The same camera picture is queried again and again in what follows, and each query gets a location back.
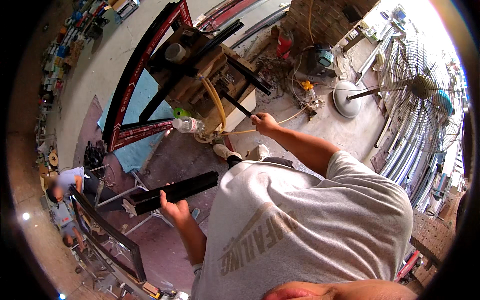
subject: fan pole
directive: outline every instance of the fan pole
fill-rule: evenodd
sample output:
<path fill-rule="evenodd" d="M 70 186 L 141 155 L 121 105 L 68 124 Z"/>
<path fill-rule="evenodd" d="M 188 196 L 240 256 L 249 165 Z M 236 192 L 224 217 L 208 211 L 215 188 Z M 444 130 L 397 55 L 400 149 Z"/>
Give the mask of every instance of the fan pole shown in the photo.
<path fill-rule="evenodd" d="M 360 94 L 357 94 L 357 95 L 354 95 L 354 96 L 348 96 L 347 100 L 353 100 L 353 99 L 361 98 L 361 97 L 364 97 L 364 96 L 376 94 L 376 93 L 379 93 L 379 92 L 381 92 L 380 88 L 376 88 L 376 89 L 366 91 L 364 93 L 360 93 Z"/>

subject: green tape roll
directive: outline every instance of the green tape roll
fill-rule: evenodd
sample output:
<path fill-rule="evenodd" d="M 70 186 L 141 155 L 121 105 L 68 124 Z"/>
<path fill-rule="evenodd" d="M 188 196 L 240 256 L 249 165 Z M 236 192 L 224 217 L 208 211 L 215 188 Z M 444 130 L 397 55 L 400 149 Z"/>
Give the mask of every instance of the green tape roll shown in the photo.
<path fill-rule="evenodd" d="M 182 108 L 176 108 L 174 111 L 173 111 L 173 116 L 178 119 L 178 118 L 181 118 L 181 117 L 191 117 L 192 114 L 189 112 L 189 111 L 186 111 Z"/>

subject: printed logo on shirt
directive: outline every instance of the printed logo on shirt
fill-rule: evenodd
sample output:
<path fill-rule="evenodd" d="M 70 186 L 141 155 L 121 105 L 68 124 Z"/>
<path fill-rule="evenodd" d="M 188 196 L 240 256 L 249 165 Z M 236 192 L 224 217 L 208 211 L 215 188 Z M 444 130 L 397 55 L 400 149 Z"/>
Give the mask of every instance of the printed logo on shirt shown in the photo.
<path fill-rule="evenodd" d="M 256 210 L 240 234 L 235 239 L 230 239 L 223 249 L 223 256 L 218 259 L 221 262 L 222 276 L 243 268 L 298 228 L 298 219 L 293 210 L 288 213 L 276 211 L 260 221 L 274 206 L 273 202 L 264 203 Z"/>

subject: fire extinguisher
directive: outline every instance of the fire extinguisher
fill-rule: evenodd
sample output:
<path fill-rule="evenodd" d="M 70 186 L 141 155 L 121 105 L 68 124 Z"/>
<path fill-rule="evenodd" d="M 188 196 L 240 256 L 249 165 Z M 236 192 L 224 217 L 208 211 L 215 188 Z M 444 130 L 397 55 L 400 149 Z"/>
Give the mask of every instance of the fire extinguisher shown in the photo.
<path fill-rule="evenodd" d="M 287 59 L 293 46 L 293 34 L 290 31 L 282 30 L 278 36 L 278 46 L 276 47 L 276 55 L 283 59 Z"/>

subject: bottle label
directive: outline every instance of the bottle label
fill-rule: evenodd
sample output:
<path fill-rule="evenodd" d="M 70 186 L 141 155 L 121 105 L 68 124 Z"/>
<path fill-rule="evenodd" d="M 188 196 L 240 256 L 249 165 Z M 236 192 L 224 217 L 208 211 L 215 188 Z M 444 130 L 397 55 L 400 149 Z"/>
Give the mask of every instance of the bottle label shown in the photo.
<path fill-rule="evenodd" d="M 194 119 L 194 118 L 190 118 L 190 120 L 192 120 L 192 128 L 188 132 L 189 133 L 194 133 L 195 131 L 197 131 L 198 122 L 197 122 L 197 119 Z"/>

